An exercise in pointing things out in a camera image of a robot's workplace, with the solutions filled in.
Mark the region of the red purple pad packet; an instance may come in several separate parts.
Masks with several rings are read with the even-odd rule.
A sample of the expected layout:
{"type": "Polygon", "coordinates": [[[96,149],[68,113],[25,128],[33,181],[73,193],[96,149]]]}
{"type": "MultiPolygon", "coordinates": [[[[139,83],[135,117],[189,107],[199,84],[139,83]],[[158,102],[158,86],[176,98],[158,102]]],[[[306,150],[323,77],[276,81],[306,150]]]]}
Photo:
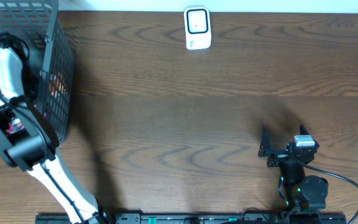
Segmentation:
{"type": "Polygon", "coordinates": [[[9,123],[9,127],[6,129],[6,134],[14,134],[22,129],[24,129],[24,125],[16,118],[9,123]]]}

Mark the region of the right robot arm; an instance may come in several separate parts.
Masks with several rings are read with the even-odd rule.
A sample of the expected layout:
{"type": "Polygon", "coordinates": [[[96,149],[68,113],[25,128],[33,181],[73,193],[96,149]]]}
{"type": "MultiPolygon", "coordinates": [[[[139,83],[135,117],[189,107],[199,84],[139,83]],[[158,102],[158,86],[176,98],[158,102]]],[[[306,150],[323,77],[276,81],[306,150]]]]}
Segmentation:
{"type": "Polygon", "coordinates": [[[326,208],[328,181],[316,175],[305,175],[305,165],[314,160],[319,144],[301,125],[285,149],[275,149],[267,128],[262,129],[259,157],[267,158],[267,167],[278,167],[278,191],[287,209],[277,215],[280,223],[321,223],[320,210],[326,208]]]}

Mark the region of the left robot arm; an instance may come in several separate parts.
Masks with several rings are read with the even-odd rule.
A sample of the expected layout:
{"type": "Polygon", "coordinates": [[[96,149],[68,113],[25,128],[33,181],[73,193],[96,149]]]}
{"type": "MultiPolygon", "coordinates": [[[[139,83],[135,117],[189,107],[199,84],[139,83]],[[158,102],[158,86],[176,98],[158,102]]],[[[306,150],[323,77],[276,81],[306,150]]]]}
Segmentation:
{"type": "Polygon", "coordinates": [[[55,130],[27,96],[33,85],[29,59],[30,48],[22,39],[0,34],[1,159],[43,184],[71,223],[115,223],[64,163],[55,130]]]}

